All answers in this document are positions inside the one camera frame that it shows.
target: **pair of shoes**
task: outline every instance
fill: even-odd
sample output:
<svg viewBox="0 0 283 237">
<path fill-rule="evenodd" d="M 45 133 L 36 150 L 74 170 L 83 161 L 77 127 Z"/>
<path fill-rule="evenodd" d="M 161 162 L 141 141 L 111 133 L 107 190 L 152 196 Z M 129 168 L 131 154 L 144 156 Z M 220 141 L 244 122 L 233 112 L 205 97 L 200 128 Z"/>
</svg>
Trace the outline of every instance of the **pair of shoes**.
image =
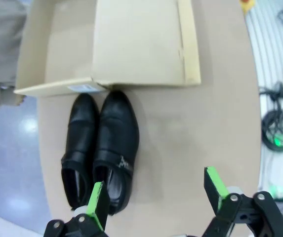
<svg viewBox="0 0 283 237">
<path fill-rule="evenodd" d="M 104 181 L 111 200 L 109 214 L 123 210 L 131 194 L 138 146 L 137 119 L 124 93 L 110 92 L 100 115 L 92 97 L 80 94 L 71 110 L 61 160 L 69 205 L 87 205 L 94 183 Z"/>
</svg>

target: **white label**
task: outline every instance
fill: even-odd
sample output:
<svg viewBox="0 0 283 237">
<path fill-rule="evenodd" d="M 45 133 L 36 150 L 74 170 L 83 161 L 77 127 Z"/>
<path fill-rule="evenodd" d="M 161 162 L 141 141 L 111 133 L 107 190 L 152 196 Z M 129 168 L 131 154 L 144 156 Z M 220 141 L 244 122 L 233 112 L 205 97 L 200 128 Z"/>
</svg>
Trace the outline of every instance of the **white label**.
<svg viewBox="0 0 283 237">
<path fill-rule="evenodd" d="M 78 93 L 90 93 L 90 92 L 101 91 L 100 89 L 95 88 L 94 86 L 91 85 L 71 85 L 68 86 L 68 88 Z"/>
</svg>

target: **table surface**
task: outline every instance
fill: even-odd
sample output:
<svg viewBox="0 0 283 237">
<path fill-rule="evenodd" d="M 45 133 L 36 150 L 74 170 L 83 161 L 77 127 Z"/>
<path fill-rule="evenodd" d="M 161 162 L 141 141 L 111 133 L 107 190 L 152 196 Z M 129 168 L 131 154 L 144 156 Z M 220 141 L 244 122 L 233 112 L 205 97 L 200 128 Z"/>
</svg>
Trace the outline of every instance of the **table surface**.
<svg viewBox="0 0 283 237">
<path fill-rule="evenodd" d="M 213 217 L 205 166 L 227 186 L 257 191 L 260 107 L 252 49 L 238 1 L 194 1 L 202 85 L 126 90 L 140 129 L 127 208 L 108 219 L 111 237 L 201 236 Z M 107 93 L 94 94 L 99 108 Z M 70 109 L 77 95 L 38 100 L 40 159 L 54 219 L 72 216 L 61 180 Z M 239 230 L 233 236 L 241 236 Z"/>
</svg>

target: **green gripper pad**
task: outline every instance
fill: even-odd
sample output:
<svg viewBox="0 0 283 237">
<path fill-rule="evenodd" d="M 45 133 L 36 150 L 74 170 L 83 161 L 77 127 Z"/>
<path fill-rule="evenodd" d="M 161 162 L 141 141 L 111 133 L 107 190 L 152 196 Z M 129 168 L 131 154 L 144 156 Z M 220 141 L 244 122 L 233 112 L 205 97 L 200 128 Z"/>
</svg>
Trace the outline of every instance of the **green gripper pad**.
<svg viewBox="0 0 283 237">
<path fill-rule="evenodd" d="M 110 197 L 105 183 L 95 183 L 86 213 L 94 220 L 101 231 L 105 230 L 109 207 Z"/>
<path fill-rule="evenodd" d="M 214 166 L 206 167 L 204 170 L 204 188 L 212 209 L 216 214 L 221 208 L 222 201 L 229 195 L 229 192 Z"/>
</svg>

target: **green light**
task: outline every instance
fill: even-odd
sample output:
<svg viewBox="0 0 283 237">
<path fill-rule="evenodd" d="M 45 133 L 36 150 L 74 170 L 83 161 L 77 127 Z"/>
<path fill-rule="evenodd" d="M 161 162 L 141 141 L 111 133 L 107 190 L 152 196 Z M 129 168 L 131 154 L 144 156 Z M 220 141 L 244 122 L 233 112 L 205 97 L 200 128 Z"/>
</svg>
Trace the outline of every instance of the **green light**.
<svg viewBox="0 0 283 237">
<path fill-rule="evenodd" d="M 283 198 L 283 187 L 272 185 L 270 186 L 269 193 L 273 198 Z"/>
<path fill-rule="evenodd" d="M 278 147 L 281 146 L 281 142 L 277 138 L 274 139 L 274 142 Z"/>
</svg>

